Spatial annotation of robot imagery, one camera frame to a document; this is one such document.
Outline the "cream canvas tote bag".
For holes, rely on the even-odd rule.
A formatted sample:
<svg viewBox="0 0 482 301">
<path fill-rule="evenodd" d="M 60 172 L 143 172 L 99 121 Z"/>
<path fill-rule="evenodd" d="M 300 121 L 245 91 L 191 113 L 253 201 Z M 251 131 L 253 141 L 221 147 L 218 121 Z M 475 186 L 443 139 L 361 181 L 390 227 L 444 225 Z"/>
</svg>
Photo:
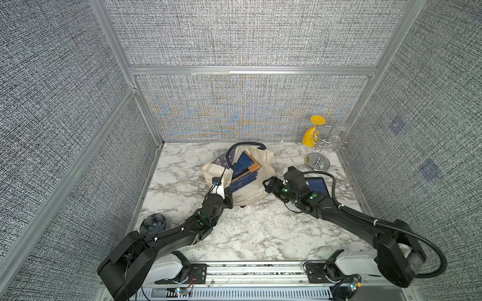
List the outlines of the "cream canvas tote bag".
<svg viewBox="0 0 482 301">
<path fill-rule="evenodd" d="M 233 205 L 244 207 L 267 197 L 263 182 L 276 175 L 274 152 L 260 142 L 239 142 L 202 166 L 211 193 L 232 195 Z"/>
</svg>

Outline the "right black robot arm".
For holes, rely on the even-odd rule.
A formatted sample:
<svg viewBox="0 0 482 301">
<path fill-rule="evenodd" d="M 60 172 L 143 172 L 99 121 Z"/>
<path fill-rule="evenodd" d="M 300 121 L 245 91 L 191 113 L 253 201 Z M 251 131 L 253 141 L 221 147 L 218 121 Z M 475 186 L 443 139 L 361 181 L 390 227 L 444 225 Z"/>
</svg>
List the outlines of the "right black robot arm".
<svg viewBox="0 0 482 301">
<path fill-rule="evenodd" d="M 301 213 L 333 223 L 371 244 L 375 256 L 366 263 L 366 269 L 361 264 L 350 263 L 348 267 L 354 268 L 354 273 L 369 274 L 374 267 L 374 275 L 379 274 L 392 284 L 407 288 L 415 278 L 434 278 L 446 271 L 448 261 L 441 249 L 412 232 L 407 223 L 399 219 L 389 222 L 351 209 L 338 202 L 334 186 L 330 191 L 314 190 L 305 176 L 305 172 L 291 166 L 283 179 L 274 176 L 266 179 L 263 185 L 266 193 L 275 195 L 285 204 L 294 204 Z M 422 243 L 439 257 L 439 267 L 432 272 L 421 272 L 427 258 Z"/>
</svg>

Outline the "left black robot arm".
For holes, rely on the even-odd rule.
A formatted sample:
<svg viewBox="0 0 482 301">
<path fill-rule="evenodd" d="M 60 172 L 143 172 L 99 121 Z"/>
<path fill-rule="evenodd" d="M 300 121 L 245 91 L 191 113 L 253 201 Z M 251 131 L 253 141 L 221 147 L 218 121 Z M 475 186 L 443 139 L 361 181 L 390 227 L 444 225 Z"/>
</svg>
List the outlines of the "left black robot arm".
<svg viewBox="0 0 482 301">
<path fill-rule="evenodd" d="M 146 280 L 156 259 L 194 245 L 211 234 L 225 209 L 233 208 L 232 194 L 209 194 L 186 221 L 160 234 L 128 233 L 98 266 L 97 273 L 114 300 L 129 300 Z"/>
</svg>

